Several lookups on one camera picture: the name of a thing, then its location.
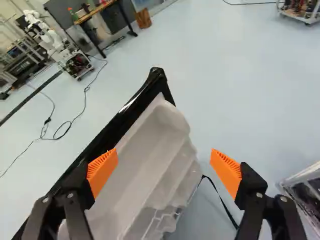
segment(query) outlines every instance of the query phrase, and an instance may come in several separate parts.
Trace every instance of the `black table leg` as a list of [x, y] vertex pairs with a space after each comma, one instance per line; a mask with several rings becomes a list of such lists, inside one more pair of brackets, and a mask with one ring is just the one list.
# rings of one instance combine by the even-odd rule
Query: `black table leg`
[[124, 18], [124, 21], [126, 23], [126, 25], [129, 27], [130, 31], [128, 31], [128, 34], [131, 35], [131, 36], [134, 36], [134, 37], [138, 37], [138, 34], [135, 33], [135, 31], [133, 30], [131, 24], [130, 24], [130, 21], [124, 11], [124, 8], [122, 7], [122, 4], [120, 2], [121, 0], [118, 0], [116, 1], [115, 3], [118, 5], [119, 7], [119, 10], [120, 10], [120, 13], [122, 14], [123, 18]]
[[101, 48], [98, 46], [98, 42], [96, 40], [96, 38], [94, 36], [92, 36], [92, 32], [91, 30], [88, 30], [85, 26], [86, 22], [83, 22], [80, 24], [80, 27], [83, 29], [83, 31], [85, 32], [85, 34], [88, 36], [88, 38], [91, 40], [91, 42], [93, 43], [93, 45], [95, 46], [95, 48], [98, 50], [98, 52], [100, 53], [100, 55], [105, 59], [107, 56], [105, 55], [105, 53], [101, 50]]

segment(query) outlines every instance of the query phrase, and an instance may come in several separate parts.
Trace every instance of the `orange gripper pad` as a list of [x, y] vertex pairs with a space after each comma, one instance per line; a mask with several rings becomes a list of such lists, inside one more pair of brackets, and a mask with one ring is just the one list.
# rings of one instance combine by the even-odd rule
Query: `orange gripper pad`
[[89, 181], [94, 198], [99, 195], [117, 165], [118, 155], [115, 148], [88, 164], [86, 179]]
[[242, 179], [240, 163], [212, 149], [210, 165], [218, 174], [231, 197], [236, 199], [239, 184]]

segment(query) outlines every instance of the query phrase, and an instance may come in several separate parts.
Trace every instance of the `epoxy floor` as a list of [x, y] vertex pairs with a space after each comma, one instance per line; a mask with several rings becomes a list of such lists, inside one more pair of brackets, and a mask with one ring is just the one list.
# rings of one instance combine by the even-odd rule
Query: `epoxy floor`
[[[319, 160], [319, 25], [279, 17], [273, 4], [230, 6], [221, 0], [179, 0], [152, 22], [108, 54], [108, 65], [87, 94], [86, 111], [69, 133], [59, 141], [35, 142], [0, 179], [3, 239], [14, 235], [34, 201], [140, 88], [152, 66], [164, 68], [203, 171], [238, 222], [241, 212], [209, 167], [211, 148], [251, 165], [267, 180], [269, 195], [278, 192], [276, 182]], [[93, 64], [99, 69], [104, 62]], [[96, 73], [82, 82], [63, 73], [43, 90], [56, 104], [49, 136], [82, 110], [83, 88]], [[0, 127], [0, 170], [39, 137], [51, 110], [51, 102], [37, 94]], [[271, 239], [269, 233], [263, 227], [260, 239]], [[171, 239], [234, 235], [213, 188], [203, 183]]]

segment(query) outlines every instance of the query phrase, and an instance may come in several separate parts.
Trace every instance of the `clear plastic container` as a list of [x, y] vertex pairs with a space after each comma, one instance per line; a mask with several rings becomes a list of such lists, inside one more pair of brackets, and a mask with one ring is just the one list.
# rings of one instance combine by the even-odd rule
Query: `clear plastic container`
[[[160, 240], [201, 178], [184, 116], [160, 93], [115, 146], [118, 166], [86, 211], [95, 240]], [[65, 225], [58, 239], [69, 239]]]

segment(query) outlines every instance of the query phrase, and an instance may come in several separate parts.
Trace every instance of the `table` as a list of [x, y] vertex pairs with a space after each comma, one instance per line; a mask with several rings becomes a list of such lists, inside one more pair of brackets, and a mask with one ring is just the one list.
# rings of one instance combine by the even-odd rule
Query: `table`
[[91, 40], [91, 42], [93, 43], [93, 45], [96, 47], [96, 49], [98, 50], [98, 52], [100, 53], [100, 55], [105, 59], [106, 55], [105, 53], [102, 51], [102, 49], [99, 47], [99, 43], [96, 41], [96, 39], [92, 36], [91, 32], [89, 32], [89, 29], [85, 26], [86, 22], [88, 20], [90, 20], [92, 18], [93, 15], [103, 11], [104, 9], [111, 7], [112, 5], [116, 4], [119, 8], [119, 11], [121, 13], [121, 15], [123, 16], [123, 19], [126, 23], [126, 25], [129, 27], [130, 31], [128, 32], [129, 35], [137, 37], [138, 34], [135, 33], [135, 31], [133, 30], [130, 21], [122, 7], [121, 4], [121, 0], [109, 0], [106, 3], [102, 3], [100, 4], [98, 7], [96, 7], [95, 9], [93, 9], [90, 13], [80, 17], [77, 21], [74, 22], [74, 25], [79, 25], [83, 31], [85, 32], [85, 34], [89, 37], [89, 39]]

